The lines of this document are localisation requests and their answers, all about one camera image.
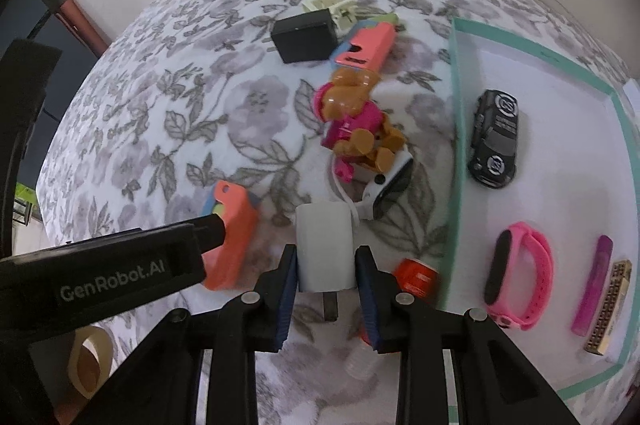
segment pink fitness band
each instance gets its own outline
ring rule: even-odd
[[[520,247],[524,247],[536,264],[536,287],[524,315],[511,312],[506,300],[507,287],[518,262]],[[494,260],[484,287],[484,302],[488,313],[502,328],[531,329],[535,326],[551,297],[554,261],[544,234],[522,221],[510,225],[495,243]]]

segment car windshield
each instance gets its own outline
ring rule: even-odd
[[[485,145],[495,150],[497,153],[503,156],[513,156],[516,151],[516,141],[513,138],[501,135],[497,131],[491,131],[484,141]]]

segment pink watch strap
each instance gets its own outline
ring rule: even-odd
[[[543,233],[524,222],[510,225],[511,249],[498,298],[488,306],[489,314],[496,322],[509,328],[531,329],[540,320],[551,297],[554,262],[551,247]],[[506,300],[507,287],[513,276],[521,247],[533,256],[536,265],[536,287],[523,315],[514,315]]]

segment toy dog figure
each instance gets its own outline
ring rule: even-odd
[[[343,181],[353,179],[353,163],[380,174],[388,172],[405,143],[404,135],[369,100],[379,81],[374,71],[342,67],[314,96],[316,116],[331,122],[322,146],[334,151],[334,171]]]

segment white tray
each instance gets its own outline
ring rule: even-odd
[[[620,369],[638,326],[640,169],[632,126],[610,85],[539,44],[455,19],[451,53],[458,142],[441,307],[456,313],[484,307],[498,235],[521,220],[539,228],[556,264],[550,303],[532,330],[507,334],[563,398],[573,397]],[[517,174],[502,190],[486,188],[466,172],[476,100],[486,89],[503,90],[519,105]],[[612,263],[633,264],[607,357],[583,351],[585,338],[570,330],[601,234],[613,240]],[[534,280],[532,262],[519,270],[510,292],[514,310],[526,304]]]

